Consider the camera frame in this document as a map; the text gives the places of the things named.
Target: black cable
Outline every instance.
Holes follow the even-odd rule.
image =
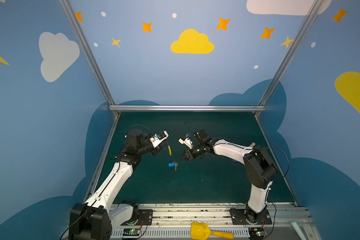
[[[131,127],[134,127],[134,126],[142,126],[142,127],[145,127],[146,129],[148,129],[149,132],[151,132],[148,127],[146,127],[146,126],[144,126],[144,125],[141,125],[141,124],[135,124],[135,125],[130,126],[130,127],[127,129],[127,133],[128,133],[128,130],[129,130]]]
[[[191,135],[191,129],[189,129],[189,127],[188,127],[187,123],[192,124],[192,126],[193,126],[193,128],[194,128],[195,130],[196,130],[196,127],[193,125],[193,123],[192,123],[192,122],[187,122],[187,121],[185,121],[185,122],[184,122],[184,124],[187,126],[187,128],[188,128],[188,130],[189,130],[189,135]]]
[[[274,229],[274,227],[275,227],[275,218],[276,218],[277,209],[276,209],[276,206],[273,204],[273,202],[271,202],[271,203],[272,203],[272,205],[273,205],[274,208],[275,208],[275,214],[273,215],[273,226],[272,226],[272,230],[271,230],[271,232],[268,234],[268,236],[264,237],[263,239],[269,237],[269,236],[271,235],[271,233],[273,232],[273,229]]]
[[[141,217],[141,218],[143,219],[143,223],[144,223],[144,220],[145,220],[147,224],[145,225],[144,233],[141,236],[139,236],[138,238],[136,238],[135,240],[138,240],[139,238],[141,238],[145,234],[145,232],[147,231],[147,228],[148,228],[148,221],[143,217]]]
[[[201,157],[201,156],[200,156],[200,159],[204,159],[207,154],[208,154],[208,152],[205,153],[204,157]]]
[[[62,235],[61,235],[61,237],[60,237],[59,240],[61,240],[62,237],[64,236],[64,233],[66,233],[66,232],[68,231],[68,229],[69,229],[70,227],[72,227],[72,225],[74,225],[74,224],[75,224],[77,221],[79,221],[83,216],[85,216],[88,211],[89,211],[89,208],[88,208],[88,209],[84,212],[84,214],[81,215],[76,221],[74,221],[71,225],[69,225],[69,227],[67,227],[67,229],[62,233]]]
[[[277,183],[278,181],[282,180],[283,178],[285,179],[285,176],[286,176],[286,175],[288,174],[288,172],[289,172],[289,160],[288,160],[288,157],[287,157],[287,155],[285,154],[285,152],[283,151],[283,149],[281,149],[280,147],[260,147],[260,148],[256,148],[256,149],[247,149],[247,148],[241,147],[241,146],[239,146],[239,145],[235,145],[235,144],[233,144],[233,143],[219,143],[219,144],[214,145],[214,147],[217,146],[217,145],[222,145],[222,144],[233,145],[233,146],[239,147],[239,148],[244,149],[244,150],[257,150],[257,149],[270,149],[270,148],[280,149],[280,150],[284,153],[285,159],[287,160],[288,168],[287,168],[287,171],[285,172],[284,176],[283,176],[282,178],[280,178],[279,180],[275,181],[272,185],[274,185],[274,184]]]
[[[289,172],[289,160],[288,160],[288,157],[287,155],[285,154],[285,152],[283,151],[283,149],[281,149],[280,147],[261,147],[261,148],[256,148],[256,149],[269,149],[269,148],[277,148],[277,149],[280,149],[283,153],[284,153],[284,156],[285,156],[285,159],[287,160],[287,163],[288,163],[288,168],[287,168],[287,171],[285,172],[284,176],[282,178],[280,178],[279,180],[275,181],[272,185],[274,185],[275,183],[277,183],[278,181],[282,180],[283,178],[285,179],[285,176],[288,174]]]
[[[125,145],[125,143],[126,143],[127,141],[125,140],[124,141],[124,143],[123,143],[123,145],[121,145],[121,147],[120,147],[120,150],[119,150],[119,153],[118,154],[120,154],[120,152],[121,152],[121,150],[123,149],[123,147],[124,147],[124,145]]]

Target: aluminum frame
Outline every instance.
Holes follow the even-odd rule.
[[[295,55],[296,51],[298,50],[299,46],[301,45],[302,41],[304,40],[305,36],[307,35],[308,31],[311,29],[313,22],[316,20],[318,16],[318,11],[321,4],[324,0],[315,0],[309,9],[307,16],[304,18],[298,32],[296,33],[292,45],[288,48],[287,53],[285,54],[283,60],[279,68],[277,69],[275,75],[273,76],[271,82],[269,83],[267,89],[265,90],[263,96],[259,101],[259,106],[265,106],[269,97],[273,93],[274,89],[276,88],[277,84],[279,83],[281,77],[283,76],[285,70],[287,69],[288,65],[290,64],[293,56]],[[260,114],[259,111],[255,112],[255,117],[258,117]]]
[[[276,202],[275,227],[290,227],[296,221],[300,227],[314,227],[306,207],[295,207],[292,202]],[[139,204],[139,209],[152,209],[150,228],[188,228],[192,222],[203,222],[210,228],[260,227],[259,225],[233,225],[230,208],[245,209],[244,203],[196,203],[196,204]],[[273,221],[275,208],[268,203],[267,209]]]
[[[265,111],[265,106],[188,106],[188,105],[110,105],[111,111],[209,111],[251,112]]]
[[[279,162],[277,161],[276,156],[275,156],[275,154],[274,154],[274,152],[273,152],[273,149],[271,148],[271,145],[270,145],[269,142],[268,142],[268,138],[267,138],[267,136],[265,135],[265,132],[264,132],[264,130],[263,130],[263,127],[261,126],[261,124],[260,124],[260,122],[259,122],[259,119],[257,119],[257,118],[255,118],[255,119],[256,119],[257,124],[258,124],[259,127],[260,127],[260,130],[261,130],[261,133],[263,134],[263,137],[264,137],[264,139],[265,139],[265,142],[267,143],[267,146],[269,147],[269,151],[271,151],[271,154],[272,154],[272,156],[273,156],[273,159],[275,160],[276,165],[278,166],[278,168],[279,168],[279,170],[280,170],[280,173],[281,173],[281,175],[283,176],[284,182],[285,182],[285,184],[287,185],[289,191],[290,191],[291,194],[292,194],[292,197],[293,197],[293,199],[294,199],[294,204],[297,206],[298,204],[296,203],[295,196],[294,196],[293,193],[292,193],[292,190],[291,190],[291,188],[290,188],[290,186],[289,186],[289,184],[288,184],[288,182],[287,182],[287,179],[284,177],[283,170],[281,169],[281,167],[280,167],[280,165],[279,165]]]
[[[75,11],[73,9],[73,6],[71,4],[70,0],[59,0],[62,9],[64,10],[65,15],[68,18],[69,23],[72,26],[72,29],[77,37],[77,40],[79,41],[81,48],[87,57],[88,63],[91,66],[91,69],[93,73],[95,74],[95,77],[97,81],[99,82],[99,85],[101,87],[101,90],[104,93],[104,96],[107,99],[107,102],[110,105],[115,104],[112,95],[110,93],[110,90],[108,88],[108,85],[104,79],[103,74],[101,73],[100,67],[96,62],[95,56],[92,53],[91,47],[89,46],[89,43],[87,41],[87,38],[85,37],[85,34],[83,32],[83,29],[81,28],[81,25],[79,21],[77,20]]]
[[[103,169],[104,162],[106,160],[108,150],[109,150],[109,147],[110,147],[110,143],[112,141],[113,134],[115,133],[115,129],[116,129],[116,125],[117,125],[118,121],[119,121],[119,116],[115,116],[114,122],[113,122],[112,127],[111,127],[111,129],[109,131],[109,134],[108,134],[107,141],[106,141],[106,143],[104,145],[103,151],[101,152],[100,159],[97,162],[95,171],[94,171],[94,173],[92,175],[91,182],[89,183],[89,186],[88,186],[87,192],[86,192],[86,194],[84,196],[84,199],[82,201],[82,204],[84,204],[84,202],[89,198],[89,196],[92,195],[94,193],[94,191],[96,190],[96,186],[97,186],[97,183],[99,181],[101,170]]]

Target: orange star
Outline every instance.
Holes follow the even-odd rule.
[[[343,11],[342,8],[337,12],[337,14],[332,18],[332,20],[336,20],[337,23],[340,22],[341,18],[346,15],[348,12]]]
[[[79,20],[80,22],[84,22],[83,19],[81,18],[81,12],[76,13],[77,16],[77,20]]]
[[[152,25],[152,23],[143,22],[143,26],[144,26],[143,31],[149,31],[151,33],[152,32],[151,31],[151,25]]]
[[[268,29],[267,27],[264,28],[264,33],[263,35],[260,36],[260,38],[268,38],[271,36],[271,33],[273,32],[274,29]]]
[[[227,24],[229,21],[230,21],[230,19],[224,20],[224,19],[220,18],[220,22],[219,22],[219,25],[217,26],[216,30],[224,29],[226,31]]]

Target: wooden handle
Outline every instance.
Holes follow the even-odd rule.
[[[217,231],[212,231],[211,234],[214,235],[214,236],[217,236],[217,237],[223,237],[223,238],[233,239],[233,233],[230,233],[230,232],[217,232]]]

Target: yellow toy shovel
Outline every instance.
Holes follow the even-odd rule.
[[[210,235],[233,239],[233,233],[217,232],[209,230],[205,223],[193,222],[191,225],[191,238],[197,240],[206,240]]]

